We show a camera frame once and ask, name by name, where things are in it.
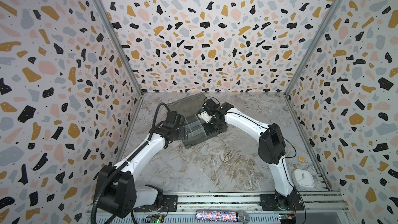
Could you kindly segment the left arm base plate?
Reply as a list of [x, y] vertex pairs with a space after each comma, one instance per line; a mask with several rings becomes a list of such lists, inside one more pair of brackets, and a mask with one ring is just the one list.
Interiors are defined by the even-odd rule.
[[162, 195], [157, 197], [154, 204], [144, 205], [134, 209], [136, 213], [176, 212], [178, 195]]

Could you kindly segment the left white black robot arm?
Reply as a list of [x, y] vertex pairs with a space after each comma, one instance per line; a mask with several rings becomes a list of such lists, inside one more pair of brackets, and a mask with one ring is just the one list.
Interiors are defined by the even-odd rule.
[[104, 166], [97, 177], [90, 222], [96, 223], [99, 209], [111, 214], [107, 221], [125, 218], [134, 209], [145, 207], [151, 211], [163, 208], [163, 190], [152, 185], [137, 188], [135, 182], [146, 164], [169, 143], [182, 140], [184, 117], [168, 112], [166, 119], [152, 126], [145, 140], [126, 158], [114, 166]]

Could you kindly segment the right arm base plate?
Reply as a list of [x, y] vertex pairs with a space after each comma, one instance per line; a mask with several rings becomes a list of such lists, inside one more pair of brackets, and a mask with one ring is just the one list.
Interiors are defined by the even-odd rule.
[[260, 206], [263, 211], [303, 211], [304, 205], [300, 196], [292, 192], [287, 197], [277, 194], [261, 194]]

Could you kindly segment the clear plastic compartment organizer box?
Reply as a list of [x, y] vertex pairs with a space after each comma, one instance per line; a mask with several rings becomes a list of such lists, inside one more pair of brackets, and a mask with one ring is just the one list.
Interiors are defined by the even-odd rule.
[[203, 120], [199, 118], [199, 110], [202, 108], [205, 99], [213, 99], [220, 101], [213, 96], [205, 96], [202, 93], [188, 96], [186, 98], [177, 100], [168, 105], [169, 109], [184, 116], [186, 125], [190, 129], [188, 132], [188, 139], [183, 140], [185, 149], [190, 149], [195, 145], [201, 144], [219, 134], [206, 134], [202, 126]]

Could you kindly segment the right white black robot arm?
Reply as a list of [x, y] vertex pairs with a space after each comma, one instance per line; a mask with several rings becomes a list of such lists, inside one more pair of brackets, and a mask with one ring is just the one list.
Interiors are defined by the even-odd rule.
[[286, 166], [286, 141], [280, 127], [257, 121], [230, 103], [218, 104], [213, 99], [204, 102], [198, 111], [198, 117], [205, 122], [204, 127], [211, 134], [225, 132], [233, 125], [258, 142], [258, 156], [268, 164], [275, 183], [273, 205], [279, 209], [288, 209], [294, 205], [297, 192]]

